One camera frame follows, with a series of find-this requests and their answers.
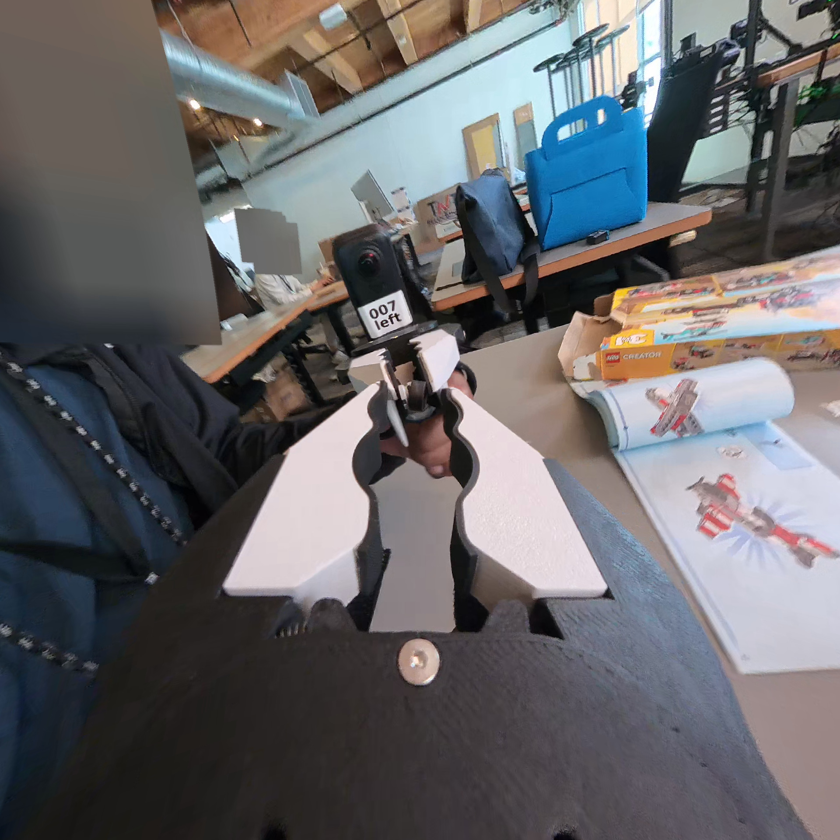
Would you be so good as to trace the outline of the person's left hand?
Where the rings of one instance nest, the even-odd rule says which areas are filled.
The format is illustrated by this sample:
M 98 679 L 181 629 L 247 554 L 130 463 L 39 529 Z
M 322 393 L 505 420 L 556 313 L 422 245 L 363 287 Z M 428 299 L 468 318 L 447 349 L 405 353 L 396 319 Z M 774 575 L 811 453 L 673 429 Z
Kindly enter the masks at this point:
M 382 453 L 412 460 L 436 479 L 452 475 L 451 442 L 442 416 L 435 415 L 421 423 L 408 423 L 405 434 L 406 443 L 396 435 L 381 438 Z

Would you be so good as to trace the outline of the yellow toy brick box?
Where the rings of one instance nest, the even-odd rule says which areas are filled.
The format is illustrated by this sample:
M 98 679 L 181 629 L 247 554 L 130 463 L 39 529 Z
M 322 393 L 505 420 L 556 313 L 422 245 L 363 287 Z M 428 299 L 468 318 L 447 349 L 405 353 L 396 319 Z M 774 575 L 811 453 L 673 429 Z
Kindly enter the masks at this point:
M 576 312 L 559 353 L 569 382 L 625 382 L 765 358 L 839 367 L 839 252 L 616 290 Z

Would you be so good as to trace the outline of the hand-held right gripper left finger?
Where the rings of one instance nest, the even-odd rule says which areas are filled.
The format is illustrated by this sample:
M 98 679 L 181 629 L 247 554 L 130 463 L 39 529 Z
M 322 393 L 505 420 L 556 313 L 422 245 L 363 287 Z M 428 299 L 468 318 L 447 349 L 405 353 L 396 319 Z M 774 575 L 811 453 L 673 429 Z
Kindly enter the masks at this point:
M 385 383 L 369 385 L 283 458 L 223 589 L 297 603 L 371 595 L 384 549 L 371 481 L 389 425 Z

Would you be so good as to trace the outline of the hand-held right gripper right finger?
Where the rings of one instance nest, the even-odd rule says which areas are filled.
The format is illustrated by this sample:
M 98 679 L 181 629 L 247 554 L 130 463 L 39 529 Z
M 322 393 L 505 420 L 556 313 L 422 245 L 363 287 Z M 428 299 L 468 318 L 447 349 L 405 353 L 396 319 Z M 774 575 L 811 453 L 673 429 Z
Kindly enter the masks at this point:
M 450 559 L 455 594 L 482 606 L 592 599 L 607 584 L 546 460 L 462 392 L 441 392 L 461 491 Z

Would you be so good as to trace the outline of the printed cardboard box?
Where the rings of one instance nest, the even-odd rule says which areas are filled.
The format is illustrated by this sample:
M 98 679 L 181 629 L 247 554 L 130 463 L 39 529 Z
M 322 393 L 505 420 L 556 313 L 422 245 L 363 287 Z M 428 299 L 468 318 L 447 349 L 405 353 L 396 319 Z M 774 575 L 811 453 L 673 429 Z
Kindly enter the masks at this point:
M 456 208 L 456 191 L 459 184 L 419 199 L 414 204 L 419 241 L 435 245 L 461 236 Z

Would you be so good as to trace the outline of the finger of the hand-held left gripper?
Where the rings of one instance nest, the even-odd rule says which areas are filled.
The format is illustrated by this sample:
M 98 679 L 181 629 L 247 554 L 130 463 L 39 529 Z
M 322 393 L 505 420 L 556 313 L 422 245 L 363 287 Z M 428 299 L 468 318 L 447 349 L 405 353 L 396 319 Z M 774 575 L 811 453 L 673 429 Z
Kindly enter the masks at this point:
M 369 385 L 384 383 L 387 390 L 386 414 L 395 436 L 404 447 L 408 446 L 405 429 L 407 391 L 396 375 L 396 368 L 389 350 L 374 350 L 353 357 L 348 369 L 350 383 L 357 393 Z
M 459 364 L 459 347 L 455 336 L 435 329 L 413 338 L 415 373 L 426 382 L 430 391 L 441 391 Z

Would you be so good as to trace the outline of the person in dark blue jacket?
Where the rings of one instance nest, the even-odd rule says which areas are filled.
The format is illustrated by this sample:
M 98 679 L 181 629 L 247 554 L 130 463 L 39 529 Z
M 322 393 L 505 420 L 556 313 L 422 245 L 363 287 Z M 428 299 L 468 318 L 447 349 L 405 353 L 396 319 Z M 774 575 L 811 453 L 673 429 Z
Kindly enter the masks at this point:
M 56 787 L 152 585 L 237 491 L 237 407 L 155 344 L 2 344 L 2 838 Z

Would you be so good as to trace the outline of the person's left forearm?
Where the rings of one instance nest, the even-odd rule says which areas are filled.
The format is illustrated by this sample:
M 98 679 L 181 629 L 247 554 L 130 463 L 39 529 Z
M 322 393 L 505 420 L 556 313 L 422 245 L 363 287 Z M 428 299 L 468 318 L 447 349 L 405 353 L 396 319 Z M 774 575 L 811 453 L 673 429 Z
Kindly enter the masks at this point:
M 336 403 L 268 423 L 243 422 L 231 409 L 214 412 L 203 440 L 238 489 L 272 458 L 283 455 L 340 408 L 354 401 L 348 394 Z

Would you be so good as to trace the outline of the black computer monitor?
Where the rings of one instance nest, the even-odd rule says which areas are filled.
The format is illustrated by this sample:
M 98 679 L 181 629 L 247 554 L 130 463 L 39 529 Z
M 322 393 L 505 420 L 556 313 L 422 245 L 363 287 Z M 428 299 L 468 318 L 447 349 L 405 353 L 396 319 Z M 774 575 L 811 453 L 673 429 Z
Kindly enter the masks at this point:
M 251 318 L 263 312 L 260 303 L 237 283 L 240 277 L 236 266 L 220 254 L 209 234 L 205 234 L 205 237 L 213 272 L 219 321 L 227 321 L 239 314 Z

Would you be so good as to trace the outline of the wooden top office table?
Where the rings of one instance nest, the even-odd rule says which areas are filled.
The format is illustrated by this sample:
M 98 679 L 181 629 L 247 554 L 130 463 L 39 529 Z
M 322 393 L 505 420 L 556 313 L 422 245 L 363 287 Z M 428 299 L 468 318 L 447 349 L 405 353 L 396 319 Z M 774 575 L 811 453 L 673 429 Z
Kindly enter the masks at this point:
M 311 298 L 293 302 L 276 310 L 267 310 L 247 318 L 235 329 L 222 331 L 218 344 L 201 345 L 182 355 L 182 361 L 194 373 L 221 391 L 246 415 L 266 396 L 266 384 L 255 382 L 254 376 L 279 354 L 290 364 L 304 395 L 315 406 L 326 406 L 326 400 L 312 380 L 304 362 L 304 354 L 315 346 L 302 349 L 300 342 L 313 324 L 313 317 L 327 312 L 343 347 L 352 350 L 349 334 L 340 322 L 339 307 L 350 299 L 343 282 L 338 281 L 316 290 Z

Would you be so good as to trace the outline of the grey desk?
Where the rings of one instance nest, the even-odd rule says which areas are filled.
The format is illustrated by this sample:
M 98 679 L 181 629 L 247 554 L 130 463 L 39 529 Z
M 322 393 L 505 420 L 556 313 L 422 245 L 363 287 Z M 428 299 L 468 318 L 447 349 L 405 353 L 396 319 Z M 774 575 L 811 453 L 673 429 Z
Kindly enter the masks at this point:
M 682 592 L 734 688 L 765 762 L 814 838 L 839 837 L 839 676 L 836 670 L 741 675 L 610 453 L 597 411 L 568 386 L 560 327 L 468 353 L 477 402 L 545 458 L 555 459 L 641 542 Z M 374 632 L 454 627 L 448 546 L 459 484 L 413 462 L 378 482 L 392 550 Z

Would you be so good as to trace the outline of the silver ventilation duct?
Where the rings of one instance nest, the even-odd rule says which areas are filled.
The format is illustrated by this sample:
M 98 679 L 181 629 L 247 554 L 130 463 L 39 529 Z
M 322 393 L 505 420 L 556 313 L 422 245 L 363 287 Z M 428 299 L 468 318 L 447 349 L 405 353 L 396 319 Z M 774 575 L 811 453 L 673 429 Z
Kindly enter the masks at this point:
M 319 120 L 305 80 L 285 71 L 277 81 L 233 66 L 189 41 L 160 31 L 175 95 L 206 109 L 243 119 L 259 119 L 276 128 Z

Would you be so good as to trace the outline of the blue felt tote bag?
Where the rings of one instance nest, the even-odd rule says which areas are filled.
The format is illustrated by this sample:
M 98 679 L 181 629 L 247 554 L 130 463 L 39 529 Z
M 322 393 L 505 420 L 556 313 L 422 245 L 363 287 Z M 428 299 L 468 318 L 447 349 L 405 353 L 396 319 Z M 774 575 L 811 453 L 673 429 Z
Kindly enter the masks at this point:
M 524 158 L 542 251 L 636 224 L 648 209 L 644 110 L 600 96 L 556 117 Z

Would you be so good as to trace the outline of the black equipment rack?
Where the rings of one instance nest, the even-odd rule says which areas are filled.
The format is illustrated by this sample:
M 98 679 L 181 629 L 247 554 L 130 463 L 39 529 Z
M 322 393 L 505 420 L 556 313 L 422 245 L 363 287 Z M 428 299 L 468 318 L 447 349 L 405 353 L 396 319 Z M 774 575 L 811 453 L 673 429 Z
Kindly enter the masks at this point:
M 740 72 L 731 92 L 742 93 L 754 116 L 745 182 L 745 209 L 761 201 L 761 256 L 770 262 L 795 130 L 816 123 L 838 123 L 839 2 L 796 2 L 797 20 L 825 15 L 828 34 L 810 45 L 794 42 L 764 15 L 761 1 L 750 1 L 748 16 L 730 27 L 729 38 L 742 50 Z

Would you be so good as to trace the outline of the pale blue instruction booklet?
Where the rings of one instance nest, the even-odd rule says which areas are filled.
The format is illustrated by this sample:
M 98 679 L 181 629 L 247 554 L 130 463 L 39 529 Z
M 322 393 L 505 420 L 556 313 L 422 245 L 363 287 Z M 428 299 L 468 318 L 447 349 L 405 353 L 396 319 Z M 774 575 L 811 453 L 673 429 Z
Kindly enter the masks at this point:
M 838 476 L 774 424 L 789 375 L 752 359 L 569 384 L 738 671 L 838 670 Z

